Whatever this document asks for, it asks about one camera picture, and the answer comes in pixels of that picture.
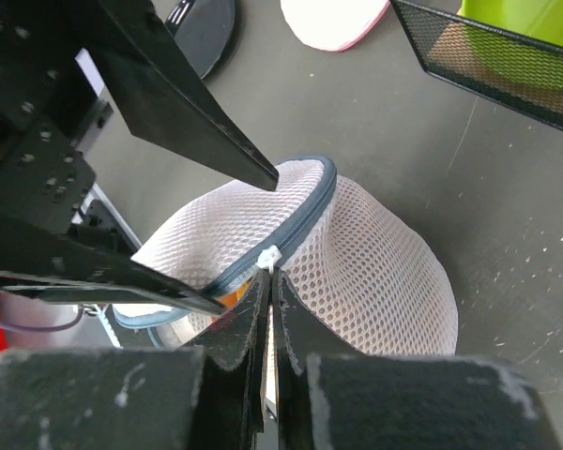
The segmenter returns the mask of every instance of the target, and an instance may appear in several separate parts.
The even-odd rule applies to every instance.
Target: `laundry bag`
[[[266,192],[232,181],[173,214],[133,256],[221,298],[241,288],[271,246],[304,305],[366,354],[453,354],[458,316],[449,279],[425,241],[326,157],[277,166]],[[210,316],[117,305],[127,327],[160,326],[178,344]]]

